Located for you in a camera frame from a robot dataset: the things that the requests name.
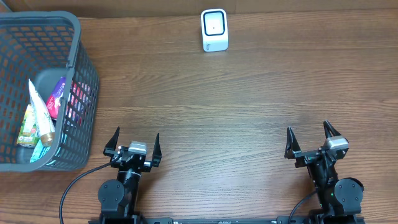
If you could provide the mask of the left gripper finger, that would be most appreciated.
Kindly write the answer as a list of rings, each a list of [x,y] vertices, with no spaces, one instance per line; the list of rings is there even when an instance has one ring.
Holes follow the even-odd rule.
[[[154,150],[152,153],[152,165],[159,165],[162,159],[162,152],[160,148],[160,135],[156,135]]]
[[[119,137],[119,132],[120,132],[120,127],[118,126],[115,133],[113,134],[112,138],[108,141],[108,143],[105,145],[106,150],[116,150],[116,146],[118,143],[118,137]]]

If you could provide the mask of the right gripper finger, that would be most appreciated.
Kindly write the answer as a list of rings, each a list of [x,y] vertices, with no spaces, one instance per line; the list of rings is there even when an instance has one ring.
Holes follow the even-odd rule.
[[[325,132],[326,138],[341,136],[341,133],[338,132],[327,119],[324,120],[323,127],[324,127],[324,132]]]
[[[287,142],[284,157],[286,159],[295,159],[296,154],[298,153],[301,153],[301,148],[297,142],[293,129],[289,126],[287,128]]]

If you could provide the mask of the teal wipes packet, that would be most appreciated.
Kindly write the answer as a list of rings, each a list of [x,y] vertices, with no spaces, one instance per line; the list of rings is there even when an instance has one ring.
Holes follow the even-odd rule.
[[[50,146],[44,146],[42,144],[42,141],[39,140],[34,148],[32,155],[31,155],[30,163],[33,163],[33,162],[39,160],[40,158],[42,158],[44,155],[46,155],[46,153],[49,151],[49,149],[50,149]]]

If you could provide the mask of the white tube with gold cap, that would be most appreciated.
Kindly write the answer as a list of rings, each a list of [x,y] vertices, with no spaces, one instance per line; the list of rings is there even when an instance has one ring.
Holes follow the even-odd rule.
[[[55,139],[55,126],[49,114],[46,104],[36,90],[34,84],[29,80],[30,102],[34,108],[35,122],[38,135],[45,147],[50,147]]]

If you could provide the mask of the red purple pad package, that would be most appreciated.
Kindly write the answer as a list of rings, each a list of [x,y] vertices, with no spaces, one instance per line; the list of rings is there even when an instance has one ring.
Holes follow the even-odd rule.
[[[57,119],[58,110],[61,106],[60,99],[63,96],[63,92],[65,89],[65,80],[65,77],[61,77],[59,79],[46,103],[49,115],[54,120]]]

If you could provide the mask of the green juice carton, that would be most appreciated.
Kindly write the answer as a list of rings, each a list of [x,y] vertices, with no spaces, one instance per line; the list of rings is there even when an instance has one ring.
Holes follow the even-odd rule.
[[[34,109],[31,104],[27,105],[22,126],[17,137],[17,144],[24,147],[35,147],[40,140],[35,122]]]

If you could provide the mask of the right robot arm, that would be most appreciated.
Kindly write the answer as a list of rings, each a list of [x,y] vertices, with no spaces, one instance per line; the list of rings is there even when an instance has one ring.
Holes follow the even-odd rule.
[[[361,213],[364,185],[355,178],[338,178],[335,164],[343,159],[349,149],[349,141],[332,124],[323,122],[325,142],[318,149],[302,151],[293,129],[287,128],[287,142],[284,152],[286,159],[294,159],[295,167],[306,167],[315,190],[301,199],[292,209],[287,223],[364,223]],[[320,208],[311,210],[308,216],[295,216],[297,209],[314,195]]]

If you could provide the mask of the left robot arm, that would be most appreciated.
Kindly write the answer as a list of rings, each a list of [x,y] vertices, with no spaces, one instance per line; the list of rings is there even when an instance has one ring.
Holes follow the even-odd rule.
[[[111,158],[110,166],[118,170],[115,179],[107,180],[98,190],[101,203],[100,223],[147,223],[136,211],[139,182],[143,172],[150,172],[161,162],[159,136],[156,136],[152,159],[146,160],[147,146],[133,141],[128,146],[117,146],[118,128],[104,147],[103,154]]]

